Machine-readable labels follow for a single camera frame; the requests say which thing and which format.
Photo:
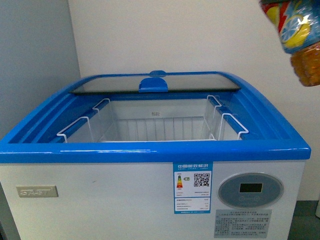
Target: floor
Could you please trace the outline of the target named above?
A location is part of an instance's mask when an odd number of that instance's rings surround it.
[[[315,216],[318,201],[297,201],[288,240],[320,240],[320,218]]]

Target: energy efficiency label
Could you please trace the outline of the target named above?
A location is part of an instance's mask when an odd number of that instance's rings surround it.
[[[175,214],[210,213],[212,172],[212,162],[173,164]]]

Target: juice bottle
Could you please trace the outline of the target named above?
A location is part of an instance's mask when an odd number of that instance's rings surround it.
[[[320,0],[260,0],[302,85],[320,85]]]

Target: qr code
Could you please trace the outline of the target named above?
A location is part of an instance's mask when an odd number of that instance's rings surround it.
[[[194,174],[195,187],[209,187],[210,186],[210,173],[195,173]]]

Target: bottle label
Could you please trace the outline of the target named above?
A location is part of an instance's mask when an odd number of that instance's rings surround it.
[[[293,54],[320,41],[320,1],[291,0],[261,4],[276,26],[286,53]]]

